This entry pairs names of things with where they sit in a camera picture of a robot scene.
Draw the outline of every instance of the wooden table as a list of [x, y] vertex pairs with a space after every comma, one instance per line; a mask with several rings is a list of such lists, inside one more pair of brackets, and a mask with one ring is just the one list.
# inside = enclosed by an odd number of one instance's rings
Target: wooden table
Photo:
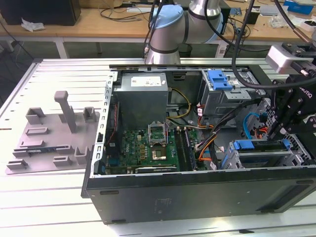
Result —
[[[273, 4], [270, 0], [262, 0], [267, 4]], [[230, 7], [240, 7], [246, 9], [248, 3], [227, 1]], [[113, 13], [111, 17], [125, 17], [135, 13]], [[302, 18], [310, 18], [306, 15], [298, 15]], [[68, 58], [64, 42], [144, 42], [148, 31], [148, 22], [142, 17], [135, 22], [116, 22], [100, 16], [98, 9], [83, 8], [78, 22], [74, 26], [46, 25], [46, 29], [37, 32], [28, 32], [21, 26], [9, 26], [2, 19], [7, 30], [20, 41], [52, 41], [56, 43], [61, 58]], [[238, 20], [243, 20], [243, 16], [235, 16]], [[270, 17], [259, 16], [255, 25], [249, 25], [251, 34], [244, 44], [272, 45], [283, 41], [299, 41], [300, 39], [289, 27], [273, 29], [268, 21]], [[233, 38], [231, 25], [226, 29], [224, 36]], [[0, 40], [10, 41], [12, 38], [0, 27]], [[216, 57], [223, 57], [227, 44], [223, 40], [215, 40], [213, 44], [218, 44]], [[100, 44], [97, 44], [98, 52], [101, 52]]]

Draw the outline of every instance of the gray plastic peg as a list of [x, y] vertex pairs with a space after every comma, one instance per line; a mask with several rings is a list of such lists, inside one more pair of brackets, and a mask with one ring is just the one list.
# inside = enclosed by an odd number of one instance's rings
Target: gray plastic peg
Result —
[[72, 107], [69, 106], [68, 101], [68, 92], [67, 91], [56, 91], [54, 99], [57, 103], [60, 104], [60, 107], [65, 116], [65, 120], [68, 124], [68, 127], [71, 133], [76, 132], [76, 121], [75, 121], [75, 113]]

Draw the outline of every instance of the red wire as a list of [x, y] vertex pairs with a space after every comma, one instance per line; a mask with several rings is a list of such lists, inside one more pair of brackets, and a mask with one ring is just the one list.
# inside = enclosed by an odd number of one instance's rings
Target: red wire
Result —
[[114, 136], [114, 134], [115, 134], [115, 129], [116, 129], [116, 127], [117, 127], [117, 111], [118, 111], [118, 105], [115, 105], [115, 114], [114, 114], [114, 130], [113, 130], [113, 132], [112, 132], [112, 134], [111, 134], [111, 136], [110, 136], [110, 138], [109, 138], [109, 140], [108, 140], [108, 142], [107, 142], [107, 145], [110, 143], [110, 140], [112, 139], [112, 137]]

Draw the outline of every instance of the computer tower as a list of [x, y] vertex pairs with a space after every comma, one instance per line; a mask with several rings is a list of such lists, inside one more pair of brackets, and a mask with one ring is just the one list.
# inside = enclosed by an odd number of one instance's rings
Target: computer tower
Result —
[[44, 25], [73, 26], [81, 8], [79, 0], [0, 0], [0, 11], [8, 25], [19, 25], [23, 18]]

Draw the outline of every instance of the blue drive bracket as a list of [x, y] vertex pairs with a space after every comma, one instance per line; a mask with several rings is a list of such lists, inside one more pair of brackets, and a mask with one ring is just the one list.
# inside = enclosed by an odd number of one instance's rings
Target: blue drive bracket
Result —
[[213, 84], [214, 90], [232, 90], [231, 86], [227, 81], [227, 76], [221, 70], [208, 70], [208, 80]]
[[251, 150], [255, 148], [250, 140], [236, 140], [233, 142], [233, 145], [235, 150]]

